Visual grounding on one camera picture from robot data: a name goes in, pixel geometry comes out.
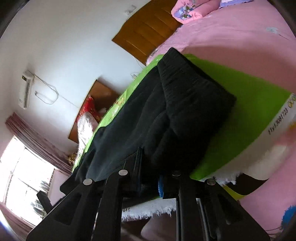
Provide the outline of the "black pants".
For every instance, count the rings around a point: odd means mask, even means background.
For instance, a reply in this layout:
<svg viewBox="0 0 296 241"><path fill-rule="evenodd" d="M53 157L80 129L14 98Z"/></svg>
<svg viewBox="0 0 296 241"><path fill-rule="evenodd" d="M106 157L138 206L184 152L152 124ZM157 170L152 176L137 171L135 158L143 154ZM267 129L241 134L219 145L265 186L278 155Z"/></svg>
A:
<svg viewBox="0 0 296 241"><path fill-rule="evenodd" d="M161 176L188 174L201 164L235 102L234 95L169 49L111 123L98 129L61 191L69 194L87 178L104 180L141 154L140 197L156 197Z"/></svg>

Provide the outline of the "window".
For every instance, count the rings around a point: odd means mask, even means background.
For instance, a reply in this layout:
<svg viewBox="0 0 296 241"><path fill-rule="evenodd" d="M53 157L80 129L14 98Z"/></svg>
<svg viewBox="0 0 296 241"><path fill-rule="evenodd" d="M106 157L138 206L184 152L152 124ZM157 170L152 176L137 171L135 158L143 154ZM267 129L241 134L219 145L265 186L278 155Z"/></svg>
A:
<svg viewBox="0 0 296 241"><path fill-rule="evenodd" d="M1 203L30 225L37 225L46 212L37 193L49 193L55 167L13 137L1 156Z"/></svg>

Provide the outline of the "tiger print plush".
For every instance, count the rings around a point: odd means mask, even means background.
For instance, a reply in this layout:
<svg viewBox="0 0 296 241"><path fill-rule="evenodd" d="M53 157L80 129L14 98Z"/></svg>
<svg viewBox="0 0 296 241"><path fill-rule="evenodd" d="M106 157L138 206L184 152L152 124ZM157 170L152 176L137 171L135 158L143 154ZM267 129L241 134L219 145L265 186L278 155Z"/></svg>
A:
<svg viewBox="0 0 296 241"><path fill-rule="evenodd" d="M70 166L74 166L76 158L77 158L77 152L73 152L68 156L68 163Z"/></svg>

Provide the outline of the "pink curtain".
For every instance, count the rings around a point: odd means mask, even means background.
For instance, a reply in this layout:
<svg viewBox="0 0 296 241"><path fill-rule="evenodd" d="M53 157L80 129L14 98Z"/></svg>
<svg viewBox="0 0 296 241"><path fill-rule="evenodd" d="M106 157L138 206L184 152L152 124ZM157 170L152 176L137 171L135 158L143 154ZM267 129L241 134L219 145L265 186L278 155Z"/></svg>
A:
<svg viewBox="0 0 296 241"><path fill-rule="evenodd" d="M59 150L55 145L42 137L16 113L6 119L6 127L16 136L27 148L52 164L65 174L72 173L68 156Z"/></svg>

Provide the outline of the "pink floral quilt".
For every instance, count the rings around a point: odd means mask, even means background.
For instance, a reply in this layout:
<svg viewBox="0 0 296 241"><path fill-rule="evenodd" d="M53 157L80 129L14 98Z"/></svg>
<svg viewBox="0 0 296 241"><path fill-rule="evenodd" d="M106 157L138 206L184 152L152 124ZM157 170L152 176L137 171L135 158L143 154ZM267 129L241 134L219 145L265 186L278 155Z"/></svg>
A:
<svg viewBox="0 0 296 241"><path fill-rule="evenodd" d="M85 112L78 120L78 150L75 162L82 156L84 149L98 126L98 122L90 112Z"/></svg>

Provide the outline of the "red embroidered pillow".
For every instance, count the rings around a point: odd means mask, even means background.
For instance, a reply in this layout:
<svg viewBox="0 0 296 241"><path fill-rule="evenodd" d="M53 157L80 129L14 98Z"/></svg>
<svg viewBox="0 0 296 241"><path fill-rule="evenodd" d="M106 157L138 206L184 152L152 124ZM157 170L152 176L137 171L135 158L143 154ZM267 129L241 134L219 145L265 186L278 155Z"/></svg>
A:
<svg viewBox="0 0 296 241"><path fill-rule="evenodd" d="M85 102L82 105L82 108L79 111L79 114L77 116L77 120L83 116L86 112L89 112L97 122L100 122L101 116L99 112L97 111L95 107L95 101L91 96L88 96L85 100Z"/></svg>

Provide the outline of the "green cartoon bed sheet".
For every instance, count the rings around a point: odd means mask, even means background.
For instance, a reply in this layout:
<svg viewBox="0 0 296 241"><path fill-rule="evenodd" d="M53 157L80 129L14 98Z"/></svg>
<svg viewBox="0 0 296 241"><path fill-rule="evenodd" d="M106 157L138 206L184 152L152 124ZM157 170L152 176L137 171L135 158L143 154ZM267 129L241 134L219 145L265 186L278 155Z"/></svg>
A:
<svg viewBox="0 0 296 241"><path fill-rule="evenodd" d="M193 63L193 55L184 55L188 60L190 60L192 63ZM128 98L131 96L131 94L134 92L134 90L137 88L137 86L139 85L139 83L143 80L143 78L145 77L145 75L147 75L147 73L149 73L149 71L157 65L157 63L162 59L163 55L161 56L158 56L157 60L153 63L151 63L149 66L147 66L147 68L140 74L140 76L128 87L128 89L119 97L119 99L117 100L117 102L112 106L112 108L106 113L105 117L103 118L103 120L100 122L97 130L95 131L94 135L92 136L90 142L87 144L87 147L86 147L86 150L83 154L83 156L81 157L81 159L76 163L75 165L75 169L79 166L79 164L81 163L82 161L82 158L84 157L84 155L87 153L87 151L89 150L89 147L92 143L92 140L96 134L96 132L98 131L99 128L101 127L105 127L107 126L108 124L111 123L111 121L115 118L115 116L119 113L119 111L121 110L121 108L123 107L123 105L127 102ZM234 107L232 108L232 111L229 115L229 119L225 122L225 125L224 127L222 128L221 132L219 134L221 134L226 126L227 126L227 123L229 122L231 116L233 115L233 109ZM215 140L217 140L218 138L218 135L210 142L210 146L203 158L203 160L201 161L201 164L203 163L203 161L205 161L206 159L206 155L208 154L208 151L214 146L214 142ZM141 161L142 161L142 156L141 154L137 154L135 158L131 159L131 160L128 160L125 162L124 167L127 167L129 165L130 162L133 162L136 160L136 158L139 158L139 163L136 164L134 167L132 167L132 171L134 172L138 172L138 181L139 181L139 194L140 194L140 171L141 171ZM197 171L197 169L201 166L201 164L195 168L191 173L188 173L188 174L177 174L176 176L180 175L182 177L190 177L192 179L195 179L195 180L198 180L198 181L201 181L199 179L196 179L193 177L193 174ZM168 175L164 175L164 176L161 176L161 177L170 177L172 175L175 175L175 174L168 174Z"/></svg>

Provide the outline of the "left wooden headboard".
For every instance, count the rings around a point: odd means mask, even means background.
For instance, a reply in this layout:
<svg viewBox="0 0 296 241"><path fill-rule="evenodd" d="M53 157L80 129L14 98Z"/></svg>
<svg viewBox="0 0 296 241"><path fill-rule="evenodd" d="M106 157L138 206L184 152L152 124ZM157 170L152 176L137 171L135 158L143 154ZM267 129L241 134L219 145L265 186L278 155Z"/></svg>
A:
<svg viewBox="0 0 296 241"><path fill-rule="evenodd" d="M103 109L110 109L118 97L119 94L113 89L99 80L95 80L75 117L74 124L68 136L69 140L78 143L78 120L85 112L90 112L95 120L99 122L103 116L99 112Z"/></svg>

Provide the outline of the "wooden headboard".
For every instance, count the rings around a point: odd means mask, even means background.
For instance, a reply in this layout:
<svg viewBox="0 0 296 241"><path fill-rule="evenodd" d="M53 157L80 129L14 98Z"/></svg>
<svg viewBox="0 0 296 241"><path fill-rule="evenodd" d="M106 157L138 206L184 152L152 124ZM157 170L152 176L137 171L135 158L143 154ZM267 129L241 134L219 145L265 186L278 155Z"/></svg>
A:
<svg viewBox="0 0 296 241"><path fill-rule="evenodd" d="M78 120L85 112L90 112L95 120L99 122L103 116L99 112L103 109L110 109L118 97L119 94L113 89L99 80L95 80L75 117L74 124L68 136L69 140L78 143Z"/></svg>
<svg viewBox="0 0 296 241"><path fill-rule="evenodd" d="M181 23L171 15L176 1L149 1L134 13L112 42L145 64L152 52L165 42Z"/></svg>

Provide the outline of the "white air conditioner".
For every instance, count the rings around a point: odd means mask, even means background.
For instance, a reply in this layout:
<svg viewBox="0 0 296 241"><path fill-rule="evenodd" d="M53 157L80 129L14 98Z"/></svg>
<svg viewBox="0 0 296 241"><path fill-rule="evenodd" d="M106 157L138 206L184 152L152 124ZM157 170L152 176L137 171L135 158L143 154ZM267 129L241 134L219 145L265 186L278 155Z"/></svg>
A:
<svg viewBox="0 0 296 241"><path fill-rule="evenodd" d="M18 97L18 105L22 109L26 109L29 106L29 98L31 93L31 87L34 83L34 78L34 74L31 73L29 70L26 70L22 74Z"/></svg>

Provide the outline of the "pink bed sheet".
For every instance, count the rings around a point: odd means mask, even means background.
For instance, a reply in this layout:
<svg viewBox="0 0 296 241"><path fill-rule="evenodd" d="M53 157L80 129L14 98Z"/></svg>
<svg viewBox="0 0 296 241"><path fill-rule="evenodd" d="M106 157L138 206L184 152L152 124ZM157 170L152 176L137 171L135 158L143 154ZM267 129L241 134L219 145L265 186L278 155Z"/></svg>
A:
<svg viewBox="0 0 296 241"><path fill-rule="evenodd" d="M237 101L225 130L193 174L216 181L271 236L295 208L295 36L268 1L227 6L182 25L148 57L170 48Z"/></svg>

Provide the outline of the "right wooden headboard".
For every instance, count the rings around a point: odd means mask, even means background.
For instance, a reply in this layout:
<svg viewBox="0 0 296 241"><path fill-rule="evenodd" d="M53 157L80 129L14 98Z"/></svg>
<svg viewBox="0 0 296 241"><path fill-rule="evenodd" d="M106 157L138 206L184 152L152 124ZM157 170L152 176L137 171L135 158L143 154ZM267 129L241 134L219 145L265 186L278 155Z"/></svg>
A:
<svg viewBox="0 0 296 241"><path fill-rule="evenodd" d="M181 23L171 15L176 1L149 1L134 13L112 42L145 64L152 52L165 42Z"/></svg>

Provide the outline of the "folded pink quilt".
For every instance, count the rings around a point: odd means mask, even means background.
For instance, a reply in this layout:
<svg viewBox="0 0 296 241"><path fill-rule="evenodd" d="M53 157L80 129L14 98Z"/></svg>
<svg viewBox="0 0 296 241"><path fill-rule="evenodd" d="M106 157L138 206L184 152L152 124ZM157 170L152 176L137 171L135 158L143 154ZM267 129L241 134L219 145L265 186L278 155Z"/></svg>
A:
<svg viewBox="0 0 296 241"><path fill-rule="evenodd" d="M181 24L198 20L217 10L220 0L185 0L177 1L171 10L171 15Z"/></svg>

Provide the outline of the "purple white pillow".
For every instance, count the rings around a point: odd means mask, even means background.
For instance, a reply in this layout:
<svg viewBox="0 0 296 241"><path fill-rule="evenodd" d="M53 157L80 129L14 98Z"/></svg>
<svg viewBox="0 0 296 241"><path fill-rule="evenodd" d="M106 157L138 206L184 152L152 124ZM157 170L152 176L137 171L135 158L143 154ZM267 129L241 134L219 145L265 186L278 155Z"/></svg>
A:
<svg viewBox="0 0 296 241"><path fill-rule="evenodd" d="M221 8L225 8L227 6L234 6L234 5L237 5L237 4L243 4L243 3L249 3L249 2L252 2L253 0L222 0L220 2L220 6L219 6L219 9Z"/></svg>

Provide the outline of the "wall socket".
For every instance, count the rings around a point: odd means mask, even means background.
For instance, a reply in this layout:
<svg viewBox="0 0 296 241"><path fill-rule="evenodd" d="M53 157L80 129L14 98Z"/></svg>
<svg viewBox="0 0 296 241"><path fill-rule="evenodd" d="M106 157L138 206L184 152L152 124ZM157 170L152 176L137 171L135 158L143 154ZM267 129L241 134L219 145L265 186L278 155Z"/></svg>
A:
<svg viewBox="0 0 296 241"><path fill-rule="evenodd" d="M131 15L136 9L137 9L136 6L131 5L131 6L129 6L129 7L125 10L125 14L126 14L127 16L130 16L130 15Z"/></svg>

